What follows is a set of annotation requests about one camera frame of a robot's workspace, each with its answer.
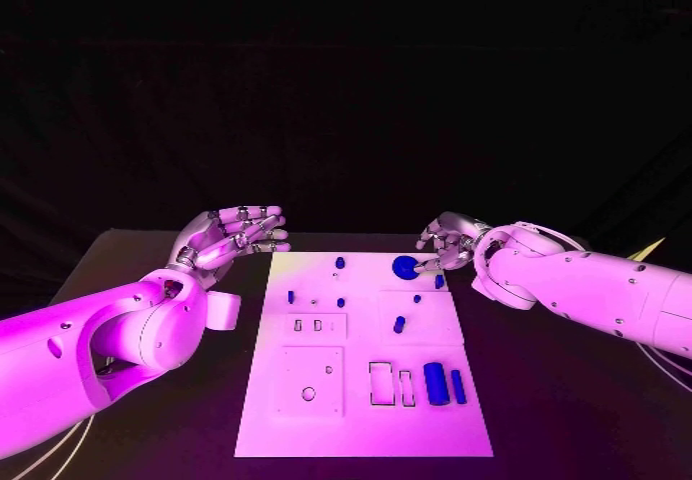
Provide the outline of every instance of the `robotic hand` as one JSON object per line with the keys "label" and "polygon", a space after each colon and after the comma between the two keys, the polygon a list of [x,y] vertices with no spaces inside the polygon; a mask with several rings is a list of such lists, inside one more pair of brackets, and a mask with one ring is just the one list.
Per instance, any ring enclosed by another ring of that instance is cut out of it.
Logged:
{"label": "robotic hand", "polygon": [[[0,321],[0,459],[107,408],[192,357],[205,327],[233,330],[241,299],[207,291],[234,259],[286,252],[279,207],[202,213],[166,268]],[[96,371],[91,349],[116,361]]]}
{"label": "robotic hand", "polygon": [[472,287],[491,300],[560,316],[692,358],[692,275],[586,251],[561,233],[527,222],[492,228],[445,212],[417,243],[437,258],[414,270],[453,270],[473,261]]}

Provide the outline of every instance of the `table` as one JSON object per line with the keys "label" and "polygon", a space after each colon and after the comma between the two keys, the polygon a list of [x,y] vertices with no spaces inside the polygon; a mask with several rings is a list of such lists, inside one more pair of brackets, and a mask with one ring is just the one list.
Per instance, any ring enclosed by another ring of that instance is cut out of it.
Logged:
{"label": "table", "polygon": [[[138,281],[165,265],[175,237],[106,232],[54,303]],[[406,252],[416,240],[417,235],[292,233],[296,251]],[[234,458],[270,261],[270,255],[237,260],[217,286],[243,296],[236,331],[208,330],[189,362],[97,414],[61,478],[691,477],[692,395],[633,343],[541,305],[520,311],[486,299],[471,287],[471,267],[449,272],[448,281],[495,457]],[[25,478],[51,478],[78,437]],[[12,478],[58,439],[0,461],[0,478]]]}

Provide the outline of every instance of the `blue disc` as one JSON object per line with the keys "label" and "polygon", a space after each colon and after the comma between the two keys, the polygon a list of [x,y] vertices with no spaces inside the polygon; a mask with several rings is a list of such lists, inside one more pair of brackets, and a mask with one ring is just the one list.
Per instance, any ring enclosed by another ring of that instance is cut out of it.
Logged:
{"label": "blue disc", "polygon": [[400,278],[404,280],[413,280],[419,277],[419,273],[414,272],[414,267],[419,264],[419,260],[409,255],[401,255],[394,259],[393,270]]}

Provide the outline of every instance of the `blue object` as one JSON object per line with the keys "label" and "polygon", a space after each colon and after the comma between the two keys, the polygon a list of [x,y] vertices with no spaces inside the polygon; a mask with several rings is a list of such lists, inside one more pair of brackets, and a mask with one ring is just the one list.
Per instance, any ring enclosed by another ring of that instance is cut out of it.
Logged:
{"label": "blue object", "polygon": [[450,391],[448,390],[443,364],[439,362],[427,363],[423,366],[423,373],[426,374],[430,404],[437,406],[448,405],[450,403]]}
{"label": "blue object", "polygon": [[394,322],[394,333],[401,333],[404,331],[406,323],[407,319],[404,317],[397,317],[397,321]]}
{"label": "blue object", "polygon": [[459,370],[452,371],[452,385],[455,386],[458,403],[466,403],[465,386],[462,385],[462,374],[459,373]]}
{"label": "blue object", "polygon": [[393,270],[401,279],[413,280],[419,277],[419,273],[414,272],[414,267],[417,264],[419,260],[409,255],[401,255],[394,259]]}

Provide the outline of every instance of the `tall blue cylinder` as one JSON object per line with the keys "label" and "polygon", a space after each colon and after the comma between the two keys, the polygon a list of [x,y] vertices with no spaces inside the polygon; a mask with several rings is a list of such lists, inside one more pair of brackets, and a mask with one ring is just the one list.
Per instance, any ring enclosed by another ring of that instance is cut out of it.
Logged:
{"label": "tall blue cylinder", "polygon": [[423,366],[423,373],[426,375],[430,404],[448,405],[450,403],[450,391],[448,390],[443,364],[439,362],[427,363]]}

